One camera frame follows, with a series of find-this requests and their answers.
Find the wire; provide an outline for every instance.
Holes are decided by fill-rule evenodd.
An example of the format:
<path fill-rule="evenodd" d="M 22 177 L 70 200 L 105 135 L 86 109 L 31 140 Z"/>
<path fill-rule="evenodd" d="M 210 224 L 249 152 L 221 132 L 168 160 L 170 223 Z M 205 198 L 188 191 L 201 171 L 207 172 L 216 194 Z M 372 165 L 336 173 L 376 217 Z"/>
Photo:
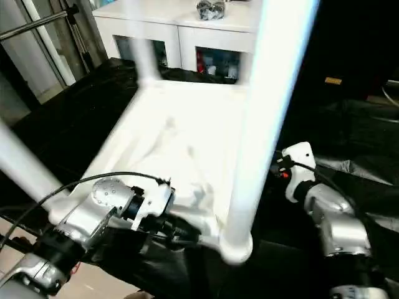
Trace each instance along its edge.
<path fill-rule="evenodd" d="M 44 197 L 40 201 L 34 203 L 28 210 L 26 210 L 24 213 L 22 213 L 22 215 L 19 216 L 19 218 L 17 220 L 14 221 L 13 225 L 10 227 L 10 229 L 7 231 L 7 233 L 4 235 L 4 237 L 2 238 L 2 240 L 0 242 L 0 253 L 1 253 L 4 245 L 6 244 L 7 240 L 10 238 L 11 234 L 17 228 L 17 226 L 34 209 L 40 207 L 47 200 L 49 200 L 50 198 L 52 198 L 56 194 L 62 192 L 63 190 L 66 190 L 66 189 L 68 189 L 70 187 L 74 187 L 75 185 L 78 185 L 78 184 L 82 184 L 82 183 L 85 183 L 85 182 L 88 182 L 88 181 L 93 181 L 94 179 L 101 179 L 101 178 L 106 178 L 106 177 L 109 177 L 109 176 L 141 176 L 143 178 L 153 179 L 158 184 L 162 184 L 162 183 L 166 182 L 163 179 L 157 178 L 155 176 L 150 176 L 148 174 L 136 173 L 136 172 L 131 172 L 131 171 L 116 171 L 116 172 L 112 172 L 112 173 L 103 173 L 103 174 L 97 174 L 95 176 L 89 176 L 87 178 L 83 178 L 83 179 L 80 179 L 78 181 L 74 181 L 74 182 L 71 182 L 69 184 L 63 185 L 60 188 L 58 188 L 57 190 L 55 190 L 55 191 L 51 192 L 50 194 L 48 194 L 46 197 Z"/>
<path fill-rule="evenodd" d="M 397 108 L 399 108 L 399 103 L 397 101 L 395 101 L 393 98 L 391 98 L 389 96 L 389 94 L 387 94 L 387 92 L 385 91 L 384 87 L 381 87 L 382 92 L 384 93 L 385 97 L 387 98 L 387 100 L 393 105 L 396 106 Z"/>

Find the floor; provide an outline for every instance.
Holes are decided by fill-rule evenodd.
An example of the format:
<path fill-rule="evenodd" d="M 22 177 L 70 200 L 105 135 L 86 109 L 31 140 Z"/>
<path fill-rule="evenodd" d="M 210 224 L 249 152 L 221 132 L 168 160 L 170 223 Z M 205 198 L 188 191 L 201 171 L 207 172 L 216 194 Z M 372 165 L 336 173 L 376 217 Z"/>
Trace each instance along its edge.
<path fill-rule="evenodd" d="M 0 218 L 0 233 L 4 235 L 11 224 Z M 31 242 L 35 237 L 18 228 L 12 237 L 24 236 Z M 3 276 L 8 270 L 21 259 L 22 253 L 6 246 L 0 255 L 0 275 Z M 123 299 L 127 295 L 135 293 L 138 288 L 129 285 L 115 277 L 107 274 L 98 267 L 82 263 L 78 271 L 65 284 L 56 297 L 59 299 Z"/>

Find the wall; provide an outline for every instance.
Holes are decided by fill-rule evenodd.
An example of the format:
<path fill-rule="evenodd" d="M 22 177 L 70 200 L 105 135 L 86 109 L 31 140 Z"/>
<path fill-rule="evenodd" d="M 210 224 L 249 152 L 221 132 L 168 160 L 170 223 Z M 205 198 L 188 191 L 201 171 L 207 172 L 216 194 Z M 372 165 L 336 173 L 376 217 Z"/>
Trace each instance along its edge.
<path fill-rule="evenodd" d="M 23 24 L 26 21 L 15 1 L 0 0 L 0 32 Z M 59 85 L 31 32 L 5 40 L 2 45 L 36 96 Z"/>
<path fill-rule="evenodd" d="M 0 72 L 0 117 L 8 125 L 13 125 L 27 115 L 29 111 L 28 107 L 26 107 L 25 103 Z"/>

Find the silver object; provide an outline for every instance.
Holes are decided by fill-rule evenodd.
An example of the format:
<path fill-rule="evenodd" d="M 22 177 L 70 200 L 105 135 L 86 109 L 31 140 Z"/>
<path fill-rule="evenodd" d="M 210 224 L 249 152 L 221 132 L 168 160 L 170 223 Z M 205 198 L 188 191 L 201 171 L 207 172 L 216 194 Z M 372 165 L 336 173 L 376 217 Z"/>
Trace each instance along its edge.
<path fill-rule="evenodd" d="M 304 208 L 320 227 L 326 256 L 341 253 L 371 255 L 364 225 L 337 191 L 325 184 L 312 187 L 306 195 Z"/>
<path fill-rule="evenodd" d="M 25 254 L 20 261 L 0 280 L 0 289 L 15 274 L 23 273 L 30 280 L 45 289 L 58 289 L 65 282 L 67 277 L 48 260 L 38 257 L 35 254 Z"/>
<path fill-rule="evenodd" d="M 92 189 L 94 203 L 102 207 L 116 207 L 119 217 L 125 212 L 134 195 L 135 192 L 117 178 L 100 179 Z"/>
<path fill-rule="evenodd" d="M 389 299 L 386 291 L 381 288 L 359 287 L 356 285 L 341 285 L 332 288 L 330 298 L 340 299 Z"/>
<path fill-rule="evenodd" d="M 7 281 L 0 288 L 0 299 L 44 299 L 47 298 L 44 294 L 41 294 L 28 287 L 22 282 L 16 280 Z"/>

